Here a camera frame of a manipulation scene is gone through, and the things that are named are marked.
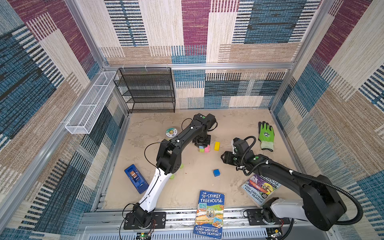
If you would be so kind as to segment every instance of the black mesh organizer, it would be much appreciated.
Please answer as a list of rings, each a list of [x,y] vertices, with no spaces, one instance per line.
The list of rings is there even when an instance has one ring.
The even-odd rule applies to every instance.
[[[130,113],[174,113],[170,68],[120,68],[114,81]]]

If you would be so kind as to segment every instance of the glove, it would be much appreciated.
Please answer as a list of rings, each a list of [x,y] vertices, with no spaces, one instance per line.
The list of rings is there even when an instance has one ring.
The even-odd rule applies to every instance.
[[[273,139],[275,133],[273,132],[272,126],[267,122],[259,122],[259,141],[261,142],[262,150],[268,149],[273,152]]]

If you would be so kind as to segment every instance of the blue tool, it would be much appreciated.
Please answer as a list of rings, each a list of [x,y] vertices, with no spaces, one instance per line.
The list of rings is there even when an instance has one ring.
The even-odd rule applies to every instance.
[[[127,176],[129,177],[129,179],[140,194],[147,190],[148,183],[147,181],[145,181],[145,179],[140,174],[139,170],[135,167],[134,164],[125,169],[124,172],[127,174]]]

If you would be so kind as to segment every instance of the book cover illustration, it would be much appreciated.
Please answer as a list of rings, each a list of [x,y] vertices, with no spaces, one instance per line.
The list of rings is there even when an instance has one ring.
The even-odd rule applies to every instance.
[[[255,174],[242,185],[242,188],[246,191],[247,195],[261,207],[265,199],[279,188],[280,185],[280,183],[273,179]]]
[[[223,232],[224,194],[200,191],[194,234],[221,239]]]

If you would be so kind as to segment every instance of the work surface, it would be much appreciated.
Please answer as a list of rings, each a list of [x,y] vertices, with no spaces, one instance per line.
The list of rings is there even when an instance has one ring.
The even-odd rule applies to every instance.
[[[260,149],[260,141],[252,148],[254,154],[263,154],[291,169],[296,169],[287,148],[277,131],[270,112],[267,109],[226,109],[226,110],[176,110],[176,113],[135,113],[131,115],[129,128],[118,157],[107,194],[104,209],[122,209],[128,203],[138,202],[144,193],[139,194],[124,170],[135,164],[139,172],[150,184],[155,167],[144,158],[144,149],[150,143],[161,142],[166,138],[165,131],[176,127],[181,131],[181,122],[193,118],[197,113],[216,117],[218,127],[211,134],[211,152],[200,153],[191,142],[182,153],[184,168],[175,173],[164,187],[157,208],[197,207],[200,190],[225,194],[226,207],[253,206],[253,201],[242,190],[241,185],[249,178],[235,166],[224,164],[220,156],[224,151],[232,151],[231,140],[248,136],[258,138],[258,122],[269,122],[275,129],[274,152]],[[185,128],[190,123],[186,120]],[[214,151],[215,142],[220,142],[220,150]],[[156,164],[159,144],[153,144],[146,151],[147,158]],[[214,177],[213,170],[219,169],[220,176]],[[273,197],[298,199],[297,194],[281,186]]]

